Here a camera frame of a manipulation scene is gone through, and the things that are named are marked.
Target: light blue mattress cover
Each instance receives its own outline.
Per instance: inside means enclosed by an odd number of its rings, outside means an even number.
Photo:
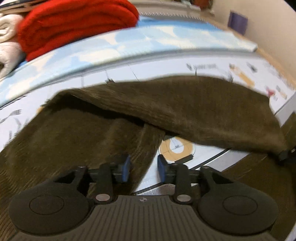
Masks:
[[[188,21],[182,21],[182,20],[159,20],[159,19],[149,18],[145,16],[139,17],[137,27],[157,26],[157,25],[174,25],[174,26],[195,28],[200,30],[222,31],[216,26],[210,23],[205,23],[205,22],[188,22]]]
[[[257,45],[231,32],[178,25],[96,35],[50,51],[14,70],[0,82],[0,107],[40,86],[102,64],[153,53],[213,49],[253,52]]]

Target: metal rivet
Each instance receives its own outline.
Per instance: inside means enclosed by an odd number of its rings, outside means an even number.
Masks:
[[[181,194],[181,195],[177,196],[177,200],[179,202],[189,202],[191,200],[191,197],[186,194]]]
[[[96,195],[96,200],[101,201],[101,202],[108,201],[109,199],[110,199],[110,196],[105,193]]]

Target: purple object on wall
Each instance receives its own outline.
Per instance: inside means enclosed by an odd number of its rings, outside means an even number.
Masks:
[[[236,12],[230,12],[228,27],[232,28],[236,32],[239,32],[241,35],[246,33],[248,26],[248,19],[245,16],[242,16]]]

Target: black plastic mount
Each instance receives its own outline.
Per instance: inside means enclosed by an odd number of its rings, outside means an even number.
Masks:
[[[278,164],[296,163],[296,146],[291,150],[282,151],[278,156]]]
[[[211,167],[188,170],[184,164],[168,164],[159,155],[158,171],[163,183],[176,185],[173,199],[179,204],[192,202],[191,183],[198,183],[202,197],[197,211],[207,224],[223,233],[257,234],[269,229],[277,218],[278,207],[271,197]]]
[[[95,204],[115,200],[113,183],[124,183],[130,171],[129,155],[114,157],[116,162],[98,169],[77,167],[15,195],[9,204],[9,215],[15,227],[23,232],[50,235],[79,225]],[[89,184],[95,191],[86,198]]]
[[[126,182],[131,167],[128,155],[117,156],[114,160],[97,169],[77,167],[15,195],[9,205],[13,224],[23,233],[47,236],[80,227],[93,210],[111,211],[118,203],[113,184]],[[165,204],[161,201],[161,206],[173,205],[172,210],[179,211],[189,208],[214,230],[236,236],[262,233],[275,222],[277,204],[265,193],[232,181],[211,167],[189,170],[184,164],[167,163],[163,155],[159,155],[157,161],[161,181],[175,185],[174,195],[171,198],[163,196],[166,201]],[[90,183],[96,184],[95,191],[87,198]],[[199,184],[202,196],[195,202],[192,183]],[[156,200],[160,199],[131,196],[133,202],[149,207],[152,207],[152,202],[158,206],[159,201]],[[147,214],[144,208],[140,208],[139,213]],[[105,219],[107,216],[98,216],[100,222],[105,222]]]

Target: cartoon illustration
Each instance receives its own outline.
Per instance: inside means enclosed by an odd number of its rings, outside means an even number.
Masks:
[[[252,70],[253,73],[257,73],[257,69],[255,68],[254,65],[251,65],[250,63],[247,63],[247,66]]]
[[[25,121],[25,123],[22,125],[18,118],[15,118],[15,122],[17,123],[17,131],[12,134],[12,131],[9,131],[8,141],[5,143],[4,147],[7,146],[14,137],[16,137],[17,134],[24,128],[26,124],[28,124],[28,119]]]
[[[195,148],[193,143],[187,140],[171,137],[163,140],[158,151],[167,162],[186,163],[193,159]]]
[[[42,105],[39,106],[39,108],[36,110],[36,114],[39,114],[40,111],[44,108],[44,106],[50,101],[50,99],[47,99]]]
[[[275,90],[271,90],[271,89],[269,89],[267,86],[265,87],[265,89],[266,89],[266,91],[267,91],[267,96],[268,96],[268,98],[270,99],[271,97],[273,97],[273,99],[274,99],[275,101],[277,101],[277,97],[276,97],[276,92],[275,92]]]
[[[278,85],[276,86],[276,90],[279,92],[281,97],[283,97],[285,100],[287,99],[287,97],[288,97],[287,94],[285,92],[283,92]]]
[[[264,63],[263,65],[264,65],[264,67],[266,67],[266,69],[269,73],[271,73],[273,76],[275,76],[279,80],[281,80],[290,90],[292,90],[292,91],[295,90],[295,87],[290,82],[288,82],[282,76],[282,74],[276,70],[276,68],[273,65],[271,65],[270,63]]]
[[[222,75],[223,75],[223,79],[233,83],[233,76],[231,74],[230,71],[224,71],[223,69],[218,68],[218,66],[216,64],[199,64],[199,65],[191,65],[191,64],[186,64],[186,67],[191,70],[194,71],[195,70],[195,75],[197,75],[197,70],[200,69],[216,69],[218,70]]]
[[[230,70],[238,76],[241,80],[243,80],[249,88],[253,88],[255,86],[255,82],[252,81],[241,69],[234,64],[229,64]]]
[[[0,119],[0,124],[2,124],[4,121],[6,121],[10,116],[14,116],[14,115],[20,115],[22,113],[22,110],[14,110],[13,112],[10,113],[9,116],[7,116],[4,119]]]

